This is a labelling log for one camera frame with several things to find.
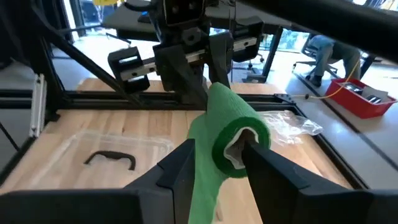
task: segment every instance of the wooden table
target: wooden table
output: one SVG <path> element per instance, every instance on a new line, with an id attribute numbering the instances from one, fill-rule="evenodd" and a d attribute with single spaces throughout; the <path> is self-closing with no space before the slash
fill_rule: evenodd
<path id="1" fill-rule="evenodd" d="M 236 83 L 231 88 L 237 93 L 274 94 L 284 93 L 270 84 Z M 111 89 L 97 79 L 87 79 L 80 90 Z M 162 91 L 161 82 L 152 82 L 148 91 Z M 31 189 L 30 183 L 40 170 L 46 169 L 49 157 L 65 140 L 84 129 L 103 134 L 121 136 L 161 136 L 169 138 L 175 147 L 187 137 L 190 123 L 202 111 L 110 111 L 110 110 L 64 110 L 61 118 L 49 123 L 38 140 L 28 150 L 19 165 L 6 180 L 1 192 L 18 189 Z M 280 146 L 272 145 L 272 150 L 296 162 L 302 167 L 323 176 L 337 184 L 350 187 L 331 160 L 323 153 L 317 143 L 307 135 L 300 136 L 302 144 Z M 128 176 L 118 185 L 89 185 L 90 187 L 124 187 L 136 177 Z M 65 183 L 60 188 L 69 188 Z M 222 214 L 221 223 L 261 223 L 261 218 L 252 196 L 247 179 L 228 179 L 222 186 L 219 196 Z"/>

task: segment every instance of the plastic bag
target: plastic bag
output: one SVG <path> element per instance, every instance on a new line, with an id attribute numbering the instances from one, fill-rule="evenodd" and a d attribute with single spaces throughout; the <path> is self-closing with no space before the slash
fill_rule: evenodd
<path id="1" fill-rule="evenodd" d="M 301 144 L 299 135 L 317 135 L 323 127 L 317 123 L 294 115 L 291 111 L 263 111 L 259 112 L 265 124 L 271 131 L 273 142 L 284 146 L 286 144 Z"/>

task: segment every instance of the green tape roll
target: green tape roll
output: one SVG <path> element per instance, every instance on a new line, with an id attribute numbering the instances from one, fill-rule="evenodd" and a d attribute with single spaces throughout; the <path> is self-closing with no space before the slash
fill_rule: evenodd
<path id="1" fill-rule="evenodd" d="M 259 144 L 270 146 L 269 130 L 259 115 L 229 88 L 212 84 L 207 111 L 192 122 L 188 134 L 188 138 L 195 139 L 196 149 L 189 224 L 211 223 L 223 181 L 246 176 L 245 169 L 235 169 L 224 156 L 226 146 L 243 128 L 257 133 Z"/>

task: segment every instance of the plastic container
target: plastic container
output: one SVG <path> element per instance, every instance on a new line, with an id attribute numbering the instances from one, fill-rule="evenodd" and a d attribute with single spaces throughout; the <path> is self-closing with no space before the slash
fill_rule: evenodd
<path id="1" fill-rule="evenodd" d="M 326 95 L 330 95 L 337 91 L 341 84 L 345 82 L 345 78 L 337 78 L 331 81 L 331 84 L 326 92 Z M 360 88 L 364 88 L 367 85 L 362 83 L 359 80 L 351 79 L 349 80 L 352 84 Z M 397 100 L 393 97 L 390 97 L 391 101 L 384 103 L 370 103 L 368 100 L 363 98 L 362 96 L 347 90 L 346 88 L 342 88 L 337 94 L 330 97 L 334 101 L 336 101 L 339 105 L 343 106 L 356 116 L 366 119 L 366 118 L 374 118 L 377 116 L 382 116 L 392 104 L 396 103 Z"/>
<path id="2" fill-rule="evenodd" d="M 173 149 L 172 142 L 167 139 L 130 138 L 84 131 L 48 155 L 49 159 L 40 165 L 35 176 L 29 177 L 28 189 L 123 188 Z M 116 156 L 129 155 L 134 157 L 135 164 L 127 157 L 107 158 L 99 155 L 100 151 L 111 151 Z"/>

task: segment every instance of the clear plastic tray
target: clear plastic tray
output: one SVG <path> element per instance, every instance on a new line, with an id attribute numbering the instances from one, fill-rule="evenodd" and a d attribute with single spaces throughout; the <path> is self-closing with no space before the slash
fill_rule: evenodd
<path id="1" fill-rule="evenodd" d="M 83 131 L 63 142 L 29 181 L 30 189 L 105 189 L 122 188 L 146 173 L 167 156 L 174 146 L 164 138 L 124 137 Z M 129 170 L 129 159 L 108 159 L 98 151 L 114 151 L 134 156 L 136 165 Z"/>

